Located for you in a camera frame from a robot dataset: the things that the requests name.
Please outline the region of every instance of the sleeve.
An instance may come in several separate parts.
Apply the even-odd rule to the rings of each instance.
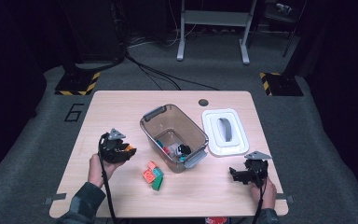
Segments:
[[[259,224],[279,224],[280,221],[278,219],[277,213],[274,209],[265,208],[260,212],[260,216],[258,218]]]
[[[93,223],[105,196],[101,189],[86,182],[72,199],[69,211],[59,217],[57,223]]]

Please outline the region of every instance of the gray carpet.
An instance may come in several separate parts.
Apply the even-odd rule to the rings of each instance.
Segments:
[[[303,97],[267,96],[260,72],[282,72],[295,44],[282,57],[284,35],[257,34],[249,49],[250,65],[243,65],[235,35],[198,36],[186,41],[185,59],[176,61],[178,43],[171,47],[144,44],[130,55],[172,76],[213,86],[222,91],[249,91],[287,195],[293,196],[282,223],[358,223],[358,184],[324,133],[318,111],[303,77],[296,80]],[[84,64],[96,67],[100,64]],[[0,164],[0,223],[54,223],[44,204],[60,184],[82,121],[92,98],[60,96],[54,88],[60,67],[46,72],[48,86],[16,144]],[[156,79],[163,90],[173,85]],[[176,81],[182,90],[209,90]],[[93,91],[156,91],[159,87],[134,63],[125,60],[101,73]],[[78,122],[64,122],[73,104],[81,110]],[[251,218],[242,223],[251,223]],[[105,223],[101,218],[97,222]]]

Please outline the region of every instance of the container handle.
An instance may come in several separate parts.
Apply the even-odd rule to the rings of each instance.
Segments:
[[[165,111],[167,111],[167,107],[165,105],[159,106],[156,109],[148,112],[147,114],[144,115],[144,120],[146,122],[150,121],[153,117],[164,113]]]
[[[200,150],[198,153],[196,153],[194,156],[192,156],[188,161],[185,161],[185,168],[191,168],[195,164],[197,164],[200,160],[204,159],[208,153],[206,153],[204,150]]]

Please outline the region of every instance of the cable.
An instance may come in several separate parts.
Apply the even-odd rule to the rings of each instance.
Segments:
[[[204,0],[202,0],[202,3],[201,3],[201,8],[200,10],[203,10],[203,3],[204,3]],[[194,28],[196,28],[197,24],[194,24],[193,28],[191,28],[191,30],[185,35],[185,38],[190,35],[190,33],[194,30]]]
[[[257,171],[254,169],[253,166],[250,166],[249,167],[249,170],[252,170],[253,172],[255,172],[255,178],[256,178],[256,181],[257,181],[257,186],[260,186],[260,199],[258,201],[258,205],[257,205],[257,210],[255,211],[255,216],[254,216],[254,219],[253,219],[253,222],[252,224],[256,224],[257,222],[257,219],[258,217],[260,216],[260,212],[261,212],[261,206],[263,205],[263,196],[264,196],[264,193],[266,192],[266,188],[267,188],[267,181],[264,185],[264,190],[261,189],[261,184],[263,183],[262,180],[260,180],[259,176],[258,176],[258,173]]]
[[[133,58],[130,56],[130,54],[129,54],[128,52],[126,53],[126,58],[129,59],[131,62],[137,64],[140,68],[142,67],[142,68],[143,68],[143,69],[142,69],[143,71],[145,71],[144,69],[146,69],[146,70],[148,70],[148,71],[150,71],[150,72],[153,72],[153,73],[155,73],[155,74],[157,74],[157,75],[160,75],[160,76],[162,76],[162,77],[167,78],[167,79],[173,84],[173,86],[174,86],[177,90],[179,90],[179,91],[181,90],[181,88],[179,87],[178,84],[176,84],[176,82],[174,82],[174,81],[172,80],[173,78],[174,78],[174,79],[177,79],[177,80],[180,80],[180,81],[192,83],[192,84],[195,84],[195,85],[200,85],[200,86],[202,86],[202,87],[206,87],[206,88],[209,88],[209,89],[212,89],[212,90],[215,90],[215,91],[219,91],[219,90],[218,90],[217,88],[215,88],[215,87],[211,87],[211,86],[208,86],[208,85],[201,84],[201,83],[199,83],[199,82],[190,81],[190,80],[186,80],[186,79],[179,78],[179,77],[174,77],[174,76],[172,76],[172,75],[168,75],[168,74],[166,74],[166,73],[160,72],[159,70],[156,70],[156,69],[154,69],[154,68],[152,68],[152,67],[149,67],[149,66],[147,66],[147,65],[144,65],[144,64],[142,64],[142,63],[138,63],[135,59],[133,59]]]
[[[173,11],[172,11],[172,6],[171,6],[171,0],[168,1],[168,4],[170,5],[170,11],[171,11],[171,15],[172,15],[172,18],[173,18],[173,22],[175,23],[175,30],[176,30],[176,38],[173,40],[173,42],[169,45],[162,45],[164,47],[170,47],[172,46],[177,40],[178,40],[178,36],[179,36],[179,31],[178,31],[178,25],[176,23],[176,19],[175,17],[173,16]]]
[[[158,86],[158,88],[162,91],[162,88],[159,86],[159,84],[151,77],[152,75],[149,74],[149,73],[147,73],[141,66],[139,66],[139,68],[140,68],[142,71],[144,71],[144,73],[147,74],[147,76],[150,78],[150,80],[152,80],[152,81]]]
[[[105,186],[105,191],[106,191],[106,197],[107,197],[107,202],[109,205],[109,212],[110,212],[110,216],[112,217],[113,223],[117,223],[117,218],[115,215],[115,210],[113,209],[113,204],[112,204],[112,195],[110,194],[110,188],[109,188],[109,182],[106,176],[106,171],[104,170],[103,167],[103,156],[101,154],[101,141],[103,140],[103,136],[100,139],[100,144],[98,145],[98,156],[100,157],[100,163],[101,163],[101,168],[103,171],[103,184]]]

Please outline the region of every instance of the table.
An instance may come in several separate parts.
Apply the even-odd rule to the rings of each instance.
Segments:
[[[209,104],[200,106],[200,99]],[[243,156],[217,158],[207,148],[208,155],[195,167],[175,174],[152,149],[140,120],[147,112],[166,104],[177,105],[201,128],[204,110],[235,109],[249,141],[248,152],[270,154],[247,91],[96,91],[57,190],[57,194],[66,193],[66,197],[53,201],[50,215],[59,217],[68,211],[72,197],[87,181],[89,159],[97,152],[101,135],[115,128],[126,135],[124,142],[137,148],[136,154],[109,180],[117,217],[253,216],[256,207],[249,185],[233,181],[228,170],[246,170]],[[143,178],[149,161],[154,161],[164,173],[159,191],[152,190]],[[268,160],[268,175],[278,193],[282,193],[273,160]],[[276,211],[279,216],[287,214],[286,200],[277,200]],[[106,199],[97,217],[110,217]]]
[[[240,39],[242,62],[249,64],[249,55],[246,48],[246,39],[251,28],[252,19],[255,12],[257,0],[252,0],[249,12],[222,12],[222,11],[202,11],[186,10],[185,0],[182,0],[182,12],[180,22],[180,42],[176,59],[182,61],[185,53],[185,24],[204,24],[204,25],[225,25],[245,27],[243,38]]]

